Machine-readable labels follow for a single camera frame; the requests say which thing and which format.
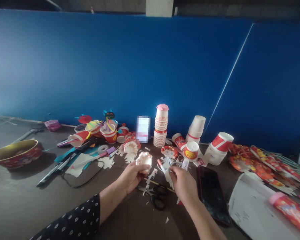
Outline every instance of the gold bowl rim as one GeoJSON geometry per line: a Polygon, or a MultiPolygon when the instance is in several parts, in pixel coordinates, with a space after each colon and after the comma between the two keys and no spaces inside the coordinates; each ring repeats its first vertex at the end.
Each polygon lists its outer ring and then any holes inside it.
{"type": "MultiPolygon", "coordinates": [[[[23,154],[25,154],[25,153],[31,151],[31,150],[32,150],[33,148],[35,148],[35,147],[38,145],[38,143],[39,143],[39,142],[38,142],[37,140],[35,140],[35,139],[28,139],[28,140],[23,140],[23,141],[20,141],[20,142],[25,142],[25,141],[35,141],[36,144],[35,144],[32,148],[30,148],[29,150],[27,150],[27,151],[25,151],[25,152],[23,152],[23,153],[20,153],[20,154],[18,154],[18,155],[15,155],[15,156],[13,156],[13,157],[9,157],[9,158],[6,158],[6,159],[1,159],[0,162],[1,162],[1,161],[9,160],[9,159],[14,158],[14,157],[17,157],[17,156],[21,156],[21,155],[23,155],[23,154]]],[[[9,146],[11,146],[11,145],[13,145],[13,144],[15,144],[15,143],[12,143],[12,144],[9,144],[9,145],[7,145],[7,146],[4,146],[4,147],[0,148],[0,150],[3,149],[3,148],[5,148],[5,147],[9,147],[9,146]]]]}

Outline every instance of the blue partition board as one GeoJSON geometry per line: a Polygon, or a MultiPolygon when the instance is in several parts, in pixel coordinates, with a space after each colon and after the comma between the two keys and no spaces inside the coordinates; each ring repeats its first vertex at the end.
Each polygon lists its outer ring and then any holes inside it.
{"type": "Polygon", "coordinates": [[[300,25],[254,24],[203,141],[300,151],[300,25]]]}
{"type": "Polygon", "coordinates": [[[210,118],[251,24],[0,10],[0,115],[78,125],[112,109],[134,130],[165,103],[168,137],[185,135],[195,115],[210,118]]]}

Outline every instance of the black phone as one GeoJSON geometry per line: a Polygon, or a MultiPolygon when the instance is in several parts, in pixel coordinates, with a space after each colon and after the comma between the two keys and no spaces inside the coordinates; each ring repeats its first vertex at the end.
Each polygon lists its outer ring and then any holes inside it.
{"type": "Polygon", "coordinates": [[[199,165],[197,177],[199,198],[212,218],[219,223],[230,226],[231,218],[228,205],[222,193],[217,173],[199,165]]]}

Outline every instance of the hand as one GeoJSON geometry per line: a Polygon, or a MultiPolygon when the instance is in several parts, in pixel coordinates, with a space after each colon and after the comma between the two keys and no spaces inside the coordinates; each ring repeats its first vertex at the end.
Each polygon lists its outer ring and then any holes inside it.
{"type": "Polygon", "coordinates": [[[186,206],[199,200],[196,180],[190,173],[181,167],[173,166],[169,172],[174,190],[181,202],[186,206]]]}
{"type": "Polygon", "coordinates": [[[147,169],[150,169],[150,165],[144,164],[136,166],[136,161],[133,161],[129,163],[116,182],[120,188],[126,191],[126,194],[129,194],[145,177],[144,174],[139,172],[147,169]]]}

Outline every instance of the red decorated bowl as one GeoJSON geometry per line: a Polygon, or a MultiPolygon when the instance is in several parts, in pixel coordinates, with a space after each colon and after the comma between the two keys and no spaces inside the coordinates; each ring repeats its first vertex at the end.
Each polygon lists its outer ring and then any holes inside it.
{"type": "Polygon", "coordinates": [[[0,165],[8,169],[23,167],[37,160],[42,154],[37,140],[25,140],[0,148],[0,165]]]}

